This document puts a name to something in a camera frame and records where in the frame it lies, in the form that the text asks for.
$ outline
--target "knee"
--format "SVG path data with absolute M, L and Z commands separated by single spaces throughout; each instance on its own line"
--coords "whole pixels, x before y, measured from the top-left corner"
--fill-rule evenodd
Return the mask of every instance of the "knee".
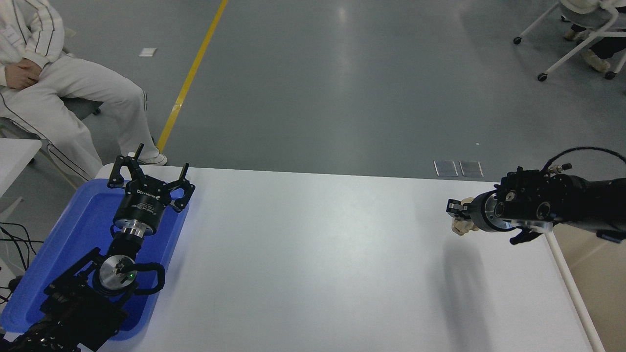
M 126 84 L 119 87 L 118 94 L 122 103 L 145 104 L 145 92 L 130 80 L 128 80 Z

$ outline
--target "rolling chair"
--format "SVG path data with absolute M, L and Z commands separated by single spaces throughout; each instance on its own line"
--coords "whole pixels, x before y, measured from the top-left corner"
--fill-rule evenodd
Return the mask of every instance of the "rolling chair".
M 63 103 L 65 104 L 65 106 L 67 106 L 68 110 L 72 111 L 76 115 L 76 117 L 81 121 L 90 115 L 100 114 L 100 106 L 102 105 L 102 102 L 100 101 L 91 101 L 91 100 L 82 99 L 82 98 L 61 98 L 61 100 L 63 100 Z M 23 130 L 20 126 L 13 123 L 13 121 L 11 121 L 10 119 L 0 116 L 0 136 L 2 136 L 3 138 L 7 138 L 8 135 L 14 138 L 20 138 L 20 139 L 40 139 L 40 137 L 37 134 L 27 132 L 26 130 Z M 48 153 L 43 152 L 41 149 L 39 150 L 39 152 L 45 158 L 47 158 L 52 163 L 52 165 L 54 165 L 54 167 L 59 171 L 59 173 L 63 176 L 63 178 L 65 178 L 68 181 L 68 183 L 72 187 L 74 187 L 75 189 L 78 188 L 78 185 L 76 184 L 76 182 L 71 180 L 56 165 L 56 163 L 52 160 L 52 158 L 50 157 Z
M 580 44 L 573 48 L 564 57 L 558 60 L 554 65 L 550 66 L 547 70 L 540 73 L 537 79 L 540 82 L 545 81 L 548 78 L 548 74 L 556 70 L 564 62 L 569 60 L 577 52 L 581 51 L 587 45 L 589 45 L 596 38 L 604 37 L 626 37 L 626 32 L 619 31 L 626 28 L 626 16 L 620 14 L 615 6 L 613 6 L 611 0 L 559 0 L 546 12 L 544 12 L 539 18 L 535 20 L 528 28 L 524 30 L 519 36 L 513 39 L 514 44 L 520 44 L 521 39 L 532 31 L 543 19 L 546 18 L 552 11 L 559 7 L 563 15 L 572 23 L 590 30 L 589 37 L 583 40 Z M 619 64 L 614 71 L 609 71 L 605 74 L 605 78 L 612 80 L 617 75 L 622 67 L 626 63 L 626 54 L 622 56 Z

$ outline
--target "hand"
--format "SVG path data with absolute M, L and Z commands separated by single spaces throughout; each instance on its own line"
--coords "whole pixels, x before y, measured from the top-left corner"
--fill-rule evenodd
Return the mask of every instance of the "hand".
M 39 75 L 41 74 L 41 67 L 29 59 L 22 59 L 22 61 L 18 62 L 18 67 L 35 74 L 37 78 L 39 78 Z
M 10 88 L 22 90 L 39 81 L 39 76 L 18 66 L 11 64 L 4 67 L 6 85 Z

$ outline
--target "black cable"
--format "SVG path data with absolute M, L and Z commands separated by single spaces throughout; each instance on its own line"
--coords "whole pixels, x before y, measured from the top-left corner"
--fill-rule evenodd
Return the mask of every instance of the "black cable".
M 24 230 L 24 232 L 26 233 L 26 238 L 28 239 L 28 241 L 32 241 L 31 240 L 31 235 L 28 234 L 28 230 L 26 230 L 25 226 L 23 226 L 22 224 L 15 224 L 14 222 L 0 222 L 0 224 L 4 224 L 4 225 L 13 225 L 13 226 L 20 226 L 22 228 L 22 230 Z M 31 245 L 31 249 L 33 250 L 33 253 L 35 253 L 35 256 L 37 255 L 37 252 L 35 252 L 35 248 L 33 248 L 33 243 L 30 242 Z
M 18 236 L 13 235 L 13 237 L 15 237 L 19 242 L 24 242 L 24 243 L 43 243 L 43 241 L 36 241 L 36 240 L 26 240 L 26 239 L 22 239 Z M 12 239 L 0 239 L 0 241 L 13 241 Z
M 623 161 L 624 163 L 626 163 L 626 158 L 619 154 L 618 152 L 614 152 L 611 149 L 606 149 L 606 148 L 599 148 L 599 147 L 576 147 L 576 148 L 570 148 L 568 150 L 564 150 L 562 152 L 560 152 L 559 154 L 557 154 L 555 157 L 551 158 L 550 160 L 548 160 L 548 162 L 546 163 L 546 165 L 543 167 L 543 169 L 541 170 L 541 172 L 547 172 L 548 168 L 552 165 L 552 163 L 554 161 L 556 161 L 558 158 L 564 156 L 565 154 L 571 153 L 571 152 L 575 152 L 577 150 L 598 150 L 600 152 L 605 152 L 605 153 L 609 153 L 615 157 L 618 157 L 621 161 Z
M 2 301 L 2 302 L 0 302 L 0 304 L 7 303 L 7 302 L 9 301 L 9 298 L 11 298 L 11 295 L 12 295 L 12 294 L 13 294 L 13 292 L 9 293 L 9 295 L 8 295 L 8 296 L 6 296 L 6 297 L 4 297 L 4 296 L 0 296 L 0 298 L 2 298 L 2 299 L 3 299 L 3 301 Z
M 19 259 L 22 261 L 22 266 L 24 266 L 24 270 L 28 270 L 28 266 L 26 265 L 26 263 L 24 262 L 24 254 L 22 254 L 22 249 L 19 247 L 18 241 L 15 239 L 15 236 L 13 236 L 12 234 L 10 234 L 7 230 L 5 230 L 2 226 L 0 226 L 0 231 L 2 231 L 3 234 L 9 236 L 12 240 L 13 240 L 13 244 L 15 244 L 15 247 L 18 249 L 18 253 L 19 253 Z

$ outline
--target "chair leg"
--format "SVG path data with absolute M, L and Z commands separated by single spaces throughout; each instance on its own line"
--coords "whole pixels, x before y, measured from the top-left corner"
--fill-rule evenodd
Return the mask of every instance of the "chair leg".
M 541 21 L 543 21 L 543 19 L 546 18 L 546 16 L 548 16 L 552 11 L 554 11 L 558 7 L 559 4 L 560 4 L 560 1 L 557 1 L 554 5 L 552 5 L 552 7 L 550 7 L 546 12 L 544 12 L 541 16 L 539 16 L 539 18 L 536 19 L 535 22 L 532 22 L 530 26 L 528 26 L 528 28 L 524 29 L 524 32 L 522 32 L 517 38 L 515 38 L 513 42 L 515 44 L 519 44 L 522 37 L 524 37 L 526 34 L 532 31 L 535 27 L 537 27 L 537 25 Z
M 582 43 L 576 45 L 576 48 L 573 48 L 569 53 L 565 54 L 560 60 L 554 63 L 554 65 L 550 66 L 547 70 L 545 70 L 542 75 L 548 75 L 552 71 L 556 70 L 559 66 L 561 66 L 564 62 L 569 60 L 572 56 L 576 55 L 577 52 L 581 51 L 584 47 L 586 47 L 589 43 L 591 43 L 595 38 L 598 37 L 597 32 L 592 32 L 589 35 L 589 38 L 583 40 Z
M 622 67 L 624 66 L 624 64 L 626 63 L 626 54 L 624 54 L 622 56 L 622 58 L 620 59 L 620 63 L 617 64 L 617 67 L 615 68 L 615 70 L 613 71 L 615 74 L 620 73 L 620 71 L 622 70 Z
M 65 179 L 65 181 L 67 181 L 69 183 L 70 186 L 72 186 L 72 188 L 74 188 L 75 190 L 78 189 L 78 185 L 76 184 L 76 182 L 72 181 L 64 172 L 63 170 L 61 170 L 61 168 L 58 167 L 58 165 L 54 162 L 54 160 L 52 160 L 52 157 L 50 157 L 50 155 L 48 155 L 48 153 L 44 152 L 43 150 L 39 149 L 39 152 L 46 158 L 48 159 L 48 161 L 50 161 L 50 163 L 52 163 L 52 165 L 54 165 L 54 168 L 61 174 L 61 176 L 63 176 L 63 178 Z

